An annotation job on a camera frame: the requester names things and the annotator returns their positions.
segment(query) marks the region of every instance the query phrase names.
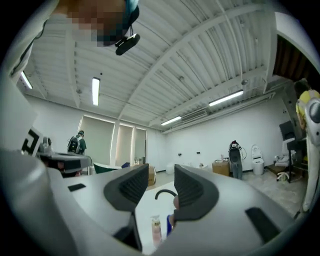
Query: backpack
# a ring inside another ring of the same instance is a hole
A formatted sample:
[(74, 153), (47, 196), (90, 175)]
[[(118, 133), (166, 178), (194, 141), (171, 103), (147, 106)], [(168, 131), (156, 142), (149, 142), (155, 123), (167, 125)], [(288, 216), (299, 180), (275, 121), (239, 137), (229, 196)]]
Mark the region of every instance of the backpack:
[(79, 154), (80, 152), (80, 140), (83, 138), (80, 136), (77, 138), (76, 136), (72, 136), (72, 138), (69, 140), (67, 152), (68, 153), (74, 153)]

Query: black strap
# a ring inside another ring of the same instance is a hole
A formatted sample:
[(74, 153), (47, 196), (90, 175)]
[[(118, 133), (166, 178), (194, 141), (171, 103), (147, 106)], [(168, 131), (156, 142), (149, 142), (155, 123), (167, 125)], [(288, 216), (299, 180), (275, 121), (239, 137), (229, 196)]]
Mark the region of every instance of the black strap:
[(280, 233), (279, 229), (260, 208), (250, 208), (246, 210), (245, 213), (264, 243), (269, 242)]
[(43, 33), (44, 33), (44, 30), (45, 30), (45, 25), (46, 25), (47, 21), (48, 21), (48, 20), (46, 20), (46, 21), (43, 23), (43, 27), (42, 27), (41, 34), (40, 34), (39, 36), (36, 36), (36, 37), (31, 41), (31, 43), (28, 45), (28, 47), (24, 50), (23, 54), (22, 54), (21, 57), (20, 57), (20, 62), (18, 63), (18, 65), (16, 65), (16, 66), (14, 67), (14, 69), (13, 69), (12, 72), (11, 72), (11, 75), (13, 75), (13, 74), (16, 72), (17, 68), (20, 66), (22, 60), (23, 60), (24, 57), (26, 56), (27, 52), (30, 50), (30, 48), (31, 48), (31, 46), (33, 45), (34, 41), (37, 40), (37, 39), (39, 39), (40, 37), (42, 37), (42, 35), (43, 35)]
[(68, 186), (68, 189), (70, 190), (70, 192), (76, 191), (76, 190), (80, 190), (85, 188), (86, 186), (83, 185), (82, 183), (76, 184), (76, 185), (72, 185), (72, 186)]

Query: cable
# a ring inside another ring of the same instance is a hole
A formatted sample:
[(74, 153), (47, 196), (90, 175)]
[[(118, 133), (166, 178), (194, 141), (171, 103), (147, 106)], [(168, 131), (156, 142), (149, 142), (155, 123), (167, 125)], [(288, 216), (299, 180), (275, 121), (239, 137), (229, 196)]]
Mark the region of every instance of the cable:
[(42, 35), (43, 35), (44, 31), (45, 31), (45, 26), (46, 26), (47, 21), (48, 21), (48, 20), (46, 20), (46, 21), (43, 23), (43, 27), (42, 27), (41, 34), (40, 34), (39, 36), (36, 36), (36, 37), (34, 38), (34, 40), (37, 40), (37, 39), (39, 39), (40, 37), (42, 37)]
[(242, 161), (244, 161), (246, 158), (247, 158), (247, 151), (246, 151), (246, 149), (245, 148), (243, 148), (243, 147), (241, 147), (240, 148), (240, 153), (241, 153), (241, 159), (242, 159)]

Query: window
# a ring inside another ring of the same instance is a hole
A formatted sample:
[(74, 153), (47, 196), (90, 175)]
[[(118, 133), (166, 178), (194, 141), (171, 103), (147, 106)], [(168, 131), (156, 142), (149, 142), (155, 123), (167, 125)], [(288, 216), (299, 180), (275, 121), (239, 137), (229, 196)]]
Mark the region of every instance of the window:
[(136, 129), (134, 157), (135, 158), (146, 157), (146, 131), (145, 130)]
[(79, 130), (84, 131), (85, 154), (94, 163), (110, 165), (110, 150), (115, 124), (84, 116)]
[(130, 157), (132, 132), (132, 127), (120, 124), (115, 153), (116, 166), (122, 166), (124, 163), (131, 162)]

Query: green shirt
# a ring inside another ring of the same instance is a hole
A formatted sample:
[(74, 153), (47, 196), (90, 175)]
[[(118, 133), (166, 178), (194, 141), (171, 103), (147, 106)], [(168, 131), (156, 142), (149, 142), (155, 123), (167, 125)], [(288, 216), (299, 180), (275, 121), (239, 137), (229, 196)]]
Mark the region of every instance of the green shirt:
[(80, 139), (80, 150), (79, 150), (79, 154), (83, 155), (85, 150), (87, 149), (87, 145), (86, 145), (86, 142), (85, 142), (85, 139)]

